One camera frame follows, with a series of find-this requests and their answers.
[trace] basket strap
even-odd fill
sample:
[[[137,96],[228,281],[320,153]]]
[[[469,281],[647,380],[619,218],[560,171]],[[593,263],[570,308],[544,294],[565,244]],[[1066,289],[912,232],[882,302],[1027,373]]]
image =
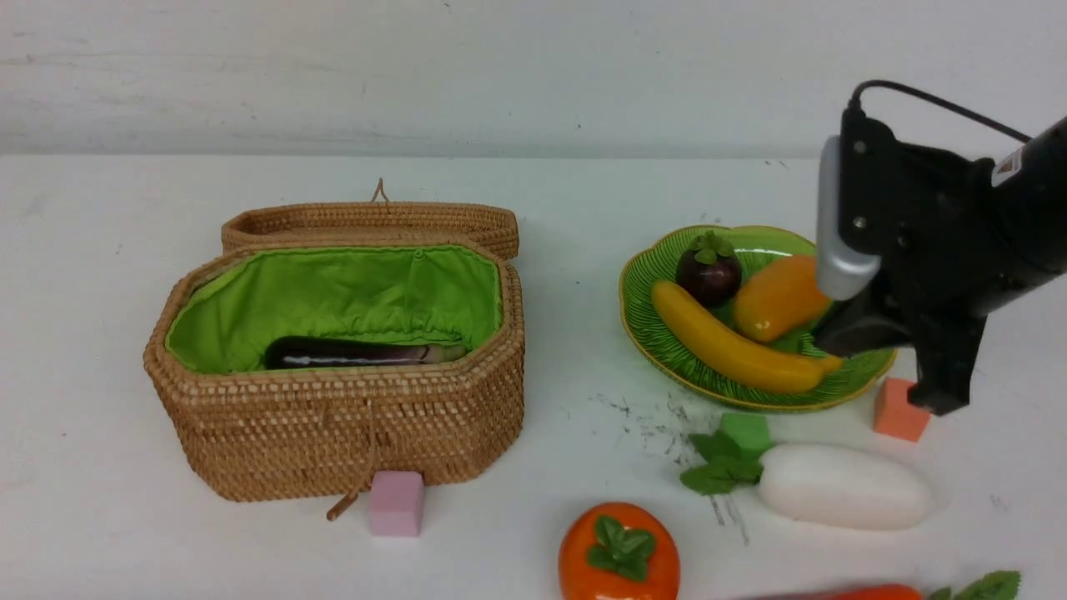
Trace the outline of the basket strap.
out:
[[[381,186],[381,179],[379,179],[379,189]],[[368,452],[370,458],[367,460],[367,474],[360,483],[355,484],[355,486],[349,490],[344,498],[338,500],[337,504],[335,504],[333,508],[327,512],[328,521],[336,520],[337,517],[340,517],[343,512],[348,510],[348,508],[355,503],[356,499],[360,498],[360,490],[366,485],[365,481],[373,477],[375,463],[378,461],[378,435],[375,432],[375,422],[377,421],[377,419],[375,419],[375,405],[373,400],[370,398],[367,398],[367,415],[368,419],[370,419],[370,425],[368,426],[368,429],[370,430],[370,451]]]
[[[382,196],[385,204],[389,203],[389,196],[385,195],[385,180],[381,177],[378,178],[378,187],[375,188],[375,195],[370,196],[370,202],[377,202],[378,196]]]

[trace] white table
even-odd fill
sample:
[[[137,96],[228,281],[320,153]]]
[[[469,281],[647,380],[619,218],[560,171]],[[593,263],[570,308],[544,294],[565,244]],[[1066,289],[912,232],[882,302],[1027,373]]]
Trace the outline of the white table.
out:
[[[428,490],[423,536],[371,538],[366,498],[235,504],[189,469],[141,366],[171,286],[220,252],[219,226],[280,203],[478,202],[516,211],[527,417],[481,477]],[[735,492],[738,522],[678,483],[684,435],[723,408],[683,391],[619,321],[625,260],[676,227],[766,223],[814,236],[814,161],[286,157],[0,158],[0,596],[4,598],[558,597],[572,520],[638,503],[672,532],[683,599],[895,580],[928,589],[1021,569],[1062,595],[1067,559],[1067,282],[990,319],[972,406],[919,444],[871,431],[872,398],[774,415],[780,441],[913,464],[942,506],[919,528],[794,523]],[[911,378],[902,352],[892,375]]]

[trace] white wall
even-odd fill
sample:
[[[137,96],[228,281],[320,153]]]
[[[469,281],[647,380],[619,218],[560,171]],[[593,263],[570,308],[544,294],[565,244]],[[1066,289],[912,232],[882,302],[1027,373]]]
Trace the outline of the white wall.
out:
[[[800,157],[872,77],[1036,133],[1067,113],[1064,23],[1063,0],[0,0],[0,149]]]

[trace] eggplant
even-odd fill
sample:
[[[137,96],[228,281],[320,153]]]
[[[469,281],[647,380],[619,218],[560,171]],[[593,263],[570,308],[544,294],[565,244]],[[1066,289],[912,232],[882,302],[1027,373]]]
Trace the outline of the eggplant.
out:
[[[715,232],[697,237],[678,260],[674,283],[705,309],[727,304],[740,289],[742,270],[730,240]]]
[[[397,366],[445,363],[466,353],[463,346],[401,346],[324,337],[288,335],[271,342],[264,353],[268,369],[343,366]]]

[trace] green foam block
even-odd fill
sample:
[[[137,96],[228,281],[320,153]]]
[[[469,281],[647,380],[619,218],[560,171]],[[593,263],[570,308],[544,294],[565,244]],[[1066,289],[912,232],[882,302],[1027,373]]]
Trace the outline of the green foam block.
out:
[[[737,442],[746,458],[759,458],[775,445],[770,441],[767,417],[762,414],[728,412],[722,415],[719,429]]]

